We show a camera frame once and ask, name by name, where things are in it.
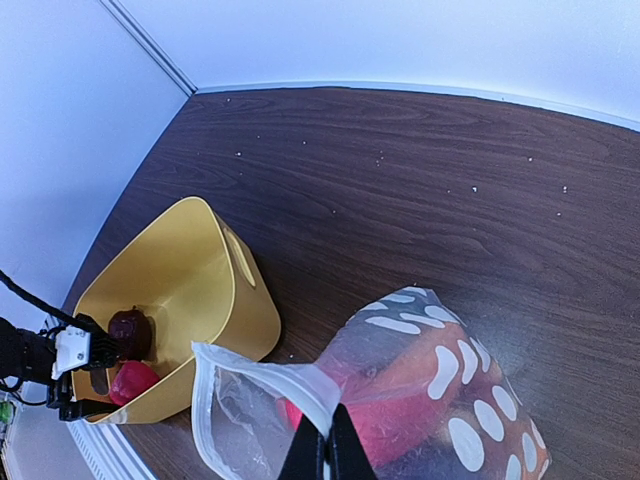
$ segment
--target dark wood surface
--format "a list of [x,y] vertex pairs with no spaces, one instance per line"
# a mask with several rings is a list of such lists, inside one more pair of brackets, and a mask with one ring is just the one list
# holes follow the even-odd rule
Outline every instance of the dark wood surface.
[[[366,302],[428,286],[510,376],[553,455],[548,478],[640,478],[639,152],[628,130],[471,98],[199,95],[125,190],[66,306],[165,208],[200,195],[252,248],[279,307],[270,360],[311,362]],[[122,430],[159,478],[214,477],[189,412]]]

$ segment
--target yellow bin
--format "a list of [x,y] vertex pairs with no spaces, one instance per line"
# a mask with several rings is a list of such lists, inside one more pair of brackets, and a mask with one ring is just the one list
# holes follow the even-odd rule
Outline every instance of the yellow bin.
[[[260,360],[280,336],[280,318],[249,248],[197,197],[185,198],[140,233],[84,292],[74,315],[105,330],[114,313],[133,306],[151,317],[161,377],[151,389],[95,423],[155,423],[191,405],[191,342],[215,343]],[[117,368],[107,372],[109,381]],[[78,400],[111,402],[88,372],[73,372]]]

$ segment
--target white backdrop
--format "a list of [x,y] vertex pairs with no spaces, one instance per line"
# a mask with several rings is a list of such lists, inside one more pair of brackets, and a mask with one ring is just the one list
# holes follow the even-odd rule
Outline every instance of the white backdrop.
[[[186,95],[96,1],[0,8],[0,268],[60,305]],[[0,316],[44,314],[0,286]]]
[[200,88],[444,86],[640,125],[638,0],[120,1]]

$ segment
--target plastic bag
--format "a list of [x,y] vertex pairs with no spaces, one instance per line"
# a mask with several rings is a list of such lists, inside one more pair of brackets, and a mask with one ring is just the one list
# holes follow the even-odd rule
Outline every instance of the plastic bag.
[[326,437],[338,403],[382,480],[538,480],[550,463],[498,364],[431,290],[367,305],[313,365],[193,350],[196,446],[227,479],[276,479],[302,414]]

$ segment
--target bin handle hole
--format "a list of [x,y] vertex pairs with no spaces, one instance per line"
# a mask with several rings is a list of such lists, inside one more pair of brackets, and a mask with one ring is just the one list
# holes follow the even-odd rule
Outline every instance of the bin handle hole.
[[242,276],[247,281],[252,288],[256,288],[256,280],[253,278],[253,273],[251,273],[251,267],[249,267],[249,262],[247,262],[244,253],[242,252],[242,247],[240,246],[240,242],[236,235],[229,230],[228,228],[223,229],[224,236],[227,238],[229,245],[231,245],[231,253],[233,254],[233,258],[236,260],[236,264],[240,267],[240,272]]

